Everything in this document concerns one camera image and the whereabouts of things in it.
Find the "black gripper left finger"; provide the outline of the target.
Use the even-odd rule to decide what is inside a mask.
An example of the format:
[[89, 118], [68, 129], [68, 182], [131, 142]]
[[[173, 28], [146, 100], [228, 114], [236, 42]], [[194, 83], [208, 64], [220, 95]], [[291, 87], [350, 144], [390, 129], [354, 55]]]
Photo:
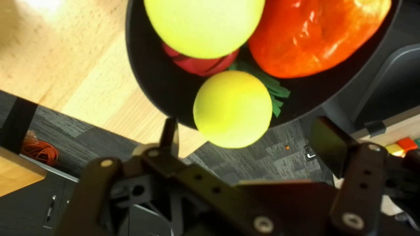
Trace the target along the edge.
[[131, 209], [166, 198], [162, 177], [148, 158], [178, 152], [178, 122], [169, 118], [161, 142], [123, 163], [117, 158], [91, 161], [74, 189], [57, 236], [129, 236]]

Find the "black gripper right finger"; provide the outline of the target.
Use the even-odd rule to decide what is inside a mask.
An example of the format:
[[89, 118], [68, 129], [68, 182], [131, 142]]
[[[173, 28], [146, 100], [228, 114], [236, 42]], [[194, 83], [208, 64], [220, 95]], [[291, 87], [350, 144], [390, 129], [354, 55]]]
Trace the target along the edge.
[[386, 151], [359, 143], [327, 117], [316, 121], [310, 146], [344, 180], [330, 210], [333, 231], [342, 236], [377, 236]]

